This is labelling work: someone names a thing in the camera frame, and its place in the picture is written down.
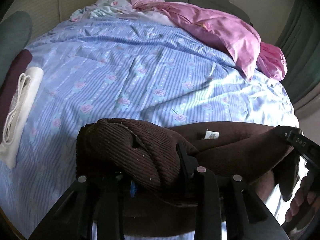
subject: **green curtain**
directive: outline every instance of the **green curtain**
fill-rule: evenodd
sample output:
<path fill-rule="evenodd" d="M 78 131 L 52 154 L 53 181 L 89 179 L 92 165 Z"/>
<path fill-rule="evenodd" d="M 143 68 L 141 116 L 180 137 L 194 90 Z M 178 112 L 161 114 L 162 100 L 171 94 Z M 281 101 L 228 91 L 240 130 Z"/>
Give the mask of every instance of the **green curtain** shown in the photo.
<path fill-rule="evenodd" d="M 287 60 L 281 83 L 294 104 L 320 83 L 320 23 L 302 0 L 295 0 L 276 46 Z"/>

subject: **blue object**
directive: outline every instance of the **blue object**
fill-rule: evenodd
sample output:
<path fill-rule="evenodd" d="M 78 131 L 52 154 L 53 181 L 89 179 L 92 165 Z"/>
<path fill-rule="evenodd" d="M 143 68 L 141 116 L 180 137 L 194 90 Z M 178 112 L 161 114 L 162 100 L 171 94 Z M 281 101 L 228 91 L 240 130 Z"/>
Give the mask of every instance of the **blue object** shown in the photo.
<path fill-rule="evenodd" d="M 134 197 L 137 193 L 137 185 L 135 184 L 135 182 L 132 180 L 130 183 L 130 196 Z"/>

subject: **light blue floral sheet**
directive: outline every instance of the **light blue floral sheet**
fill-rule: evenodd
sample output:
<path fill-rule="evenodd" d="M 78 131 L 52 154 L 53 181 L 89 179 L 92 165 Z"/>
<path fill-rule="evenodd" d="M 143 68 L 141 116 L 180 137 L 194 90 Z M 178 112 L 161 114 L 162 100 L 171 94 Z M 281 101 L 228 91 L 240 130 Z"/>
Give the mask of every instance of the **light blue floral sheet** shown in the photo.
<path fill-rule="evenodd" d="M 28 238 L 75 179 L 76 137 L 100 118 L 163 127 L 206 121 L 297 126 L 280 83 L 246 81 L 226 54 L 176 27 L 112 17 L 63 22 L 27 47 L 44 70 L 0 206 Z"/>

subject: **metal rivet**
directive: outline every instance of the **metal rivet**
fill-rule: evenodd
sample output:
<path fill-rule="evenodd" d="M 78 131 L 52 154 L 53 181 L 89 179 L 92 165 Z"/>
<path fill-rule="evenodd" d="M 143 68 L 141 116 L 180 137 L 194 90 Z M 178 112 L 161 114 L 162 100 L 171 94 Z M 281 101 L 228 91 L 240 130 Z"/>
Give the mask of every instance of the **metal rivet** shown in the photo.
<path fill-rule="evenodd" d="M 241 177 L 240 175 L 236 174 L 236 175 L 233 175 L 233 179 L 234 179 L 235 181 L 241 181 L 241 180 L 242 180 L 242 177 Z"/>
<path fill-rule="evenodd" d="M 199 166 L 199 167 L 197 167 L 197 171 L 200 172 L 200 173 L 204 173 L 204 172 L 206 172 L 206 168 L 202 167 L 202 166 Z"/>
<path fill-rule="evenodd" d="M 80 182 L 80 183 L 84 183 L 86 180 L 87 180 L 87 177 L 86 177 L 86 176 L 80 176 L 80 177 L 78 178 L 78 182 Z"/>

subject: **finger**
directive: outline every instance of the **finger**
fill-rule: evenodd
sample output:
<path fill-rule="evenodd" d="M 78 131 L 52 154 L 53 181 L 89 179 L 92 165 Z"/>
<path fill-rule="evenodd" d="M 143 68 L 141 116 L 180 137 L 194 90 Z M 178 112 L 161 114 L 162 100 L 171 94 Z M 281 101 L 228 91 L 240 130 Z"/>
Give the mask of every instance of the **finger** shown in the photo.
<path fill-rule="evenodd" d="M 320 197 L 316 199 L 316 201 L 313 204 L 313 207 L 315 208 L 316 212 L 320 209 Z"/>
<path fill-rule="evenodd" d="M 285 221 L 287 221 L 287 222 L 290 222 L 292 220 L 292 214 L 290 212 L 290 209 L 287 210 L 284 218 L 285 218 Z"/>
<path fill-rule="evenodd" d="M 310 191 L 310 192 L 308 193 L 308 196 L 307 196 L 307 200 L 308 200 L 309 205 L 311 205 L 311 204 L 313 203 L 313 201 L 315 200 L 315 198 L 316 198 L 316 193 Z"/>
<path fill-rule="evenodd" d="M 302 188 L 299 188 L 296 192 L 296 194 L 294 195 L 294 200 L 297 202 L 298 206 L 301 206 L 304 200 L 304 196 L 303 196 L 303 190 Z"/>
<path fill-rule="evenodd" d="M 300 182 L 300 188 L 303 188 L 306 185 L 307 176 L 304 176 Z"/>
<path fill-rule="evenodd" d="M 291 212 L 291 215 L 293 215 L 293 216 L 295 216 L 299 212 L 299 206 L 298 206 L 297 202 L 295 201 L 295 199 L 293 199 L 290 203 L 290 212 Z"/>

